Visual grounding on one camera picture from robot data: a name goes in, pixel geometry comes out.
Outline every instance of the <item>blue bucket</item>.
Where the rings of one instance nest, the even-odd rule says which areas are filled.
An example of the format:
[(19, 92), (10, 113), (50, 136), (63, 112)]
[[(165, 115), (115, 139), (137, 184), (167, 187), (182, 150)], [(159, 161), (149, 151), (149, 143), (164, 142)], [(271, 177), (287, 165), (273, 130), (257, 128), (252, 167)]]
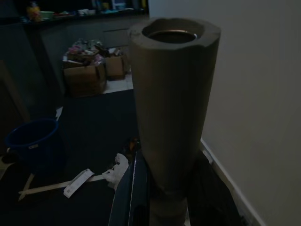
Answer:
[(49, 175), (66, 164), (65, 146), (58, 132), (58, 122), (40, 119), (13, 130), (5, 144), (15, 152), (35, 175)]

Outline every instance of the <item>white tile floor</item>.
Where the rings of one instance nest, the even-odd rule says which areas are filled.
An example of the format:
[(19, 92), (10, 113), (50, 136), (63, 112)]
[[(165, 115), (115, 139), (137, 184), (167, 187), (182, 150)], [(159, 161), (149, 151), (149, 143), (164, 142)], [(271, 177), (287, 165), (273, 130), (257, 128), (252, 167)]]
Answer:
[(107, 81), (107, 88), (103, 93), (113, 93), (128, 89), (133, 89), (132, 74), (127, 74), (124, 80)]

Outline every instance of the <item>white wall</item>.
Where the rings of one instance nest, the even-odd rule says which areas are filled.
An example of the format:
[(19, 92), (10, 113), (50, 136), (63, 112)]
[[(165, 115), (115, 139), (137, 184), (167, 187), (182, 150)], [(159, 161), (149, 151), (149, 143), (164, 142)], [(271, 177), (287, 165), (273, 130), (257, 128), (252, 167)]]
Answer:
[(261, 219), (301, 225), (301, 2), (150, 0), (222, 39), (203, 139)]

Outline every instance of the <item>baseboard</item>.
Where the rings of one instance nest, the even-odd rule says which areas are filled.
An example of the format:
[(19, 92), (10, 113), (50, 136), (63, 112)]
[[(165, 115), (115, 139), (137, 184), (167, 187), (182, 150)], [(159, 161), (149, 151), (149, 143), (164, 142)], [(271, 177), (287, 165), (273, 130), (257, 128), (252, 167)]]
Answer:
[(233, 200), (238, 208), (239, 213), (244, 216), (251, 226), (267, 226), (267, 224), (263, 221), (263, 219), (259, 216), (257, 211), (252, 207), (250, 202), (246, 199), (246, 197), (241, 192), (240, 188), (231, 178), (230, 174), (226, 171), (220, 161), (216, 158), (210, 147), (206, 144), (206, 142), (201, 139), (201, 150), (205, 151), (212, 158), (212, 167), (218, 176), (222, 179), (222, 181), (226, 184), (228, 189), (230, 190)]

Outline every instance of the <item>cylindrical tube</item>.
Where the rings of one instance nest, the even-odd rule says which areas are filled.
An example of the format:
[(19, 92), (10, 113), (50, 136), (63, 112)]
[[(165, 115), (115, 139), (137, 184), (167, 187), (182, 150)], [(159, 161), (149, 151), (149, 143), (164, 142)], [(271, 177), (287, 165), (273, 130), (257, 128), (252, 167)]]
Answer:
[(142, 153), (170, 197), (185, 187), (198, 151), (220, 33), (179, 18), (144, 21), (129, 32)]

